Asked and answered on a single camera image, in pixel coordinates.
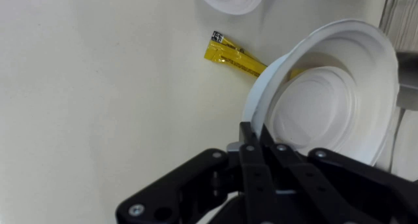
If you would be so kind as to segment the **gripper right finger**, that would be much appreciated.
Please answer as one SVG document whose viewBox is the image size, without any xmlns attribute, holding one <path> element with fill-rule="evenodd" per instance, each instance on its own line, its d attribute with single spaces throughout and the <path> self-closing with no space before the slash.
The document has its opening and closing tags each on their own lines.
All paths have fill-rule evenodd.
<svg viewBox="0 0 418 224">
<path fill-rule="evenodd" d="M 323 146 L 304 155 L 274 141 L 266 126 L 260 143 L 292 224 L 418 224 L 417 183 Z"/>
</svg>

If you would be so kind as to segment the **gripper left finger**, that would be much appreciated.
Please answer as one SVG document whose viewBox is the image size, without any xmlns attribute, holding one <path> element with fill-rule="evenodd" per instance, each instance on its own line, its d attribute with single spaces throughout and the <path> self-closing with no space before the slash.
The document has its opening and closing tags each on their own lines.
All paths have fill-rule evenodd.
<svg viewBox="0 0 418 224">
<path fill-rule="evenodd" d="M 239 196 L 215 215 L 214 223 L 278 224 L 276 190 L 265 160 L 270 133 L 257 137 L 249 122 L 239 125 L 238 151 L 207 149 L 125 199 L 117 224 L 196 224 L 221 206 L 229 193 Z"/>
</svg>

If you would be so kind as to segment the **grey metal container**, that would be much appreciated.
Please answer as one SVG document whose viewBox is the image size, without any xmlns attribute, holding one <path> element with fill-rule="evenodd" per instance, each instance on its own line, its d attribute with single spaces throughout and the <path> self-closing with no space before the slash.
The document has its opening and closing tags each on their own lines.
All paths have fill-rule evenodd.
<svg viewBox="0 0 418 224">
<path fill-rule="evenodd" d="M 418 53 L 397 52 L 398 78 L 400 89 L 397 105 L 411 111 L 418 111 Z"/>
</svg>

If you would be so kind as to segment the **yellow sachet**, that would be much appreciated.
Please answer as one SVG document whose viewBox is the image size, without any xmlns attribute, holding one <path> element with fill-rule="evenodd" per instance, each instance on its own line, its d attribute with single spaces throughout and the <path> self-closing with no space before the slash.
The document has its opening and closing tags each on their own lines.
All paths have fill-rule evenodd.
<svg viewBox="0 0 418 224">
<path fill-rule="evenodd" d="M 211 62 L 221 63 L 239 69 L 254 77 L 259 77 L 267 68 L 267 65 L 258 60 L 254 55 L 218 31 L 213 31 L 204 58 Z"/>
</svg>

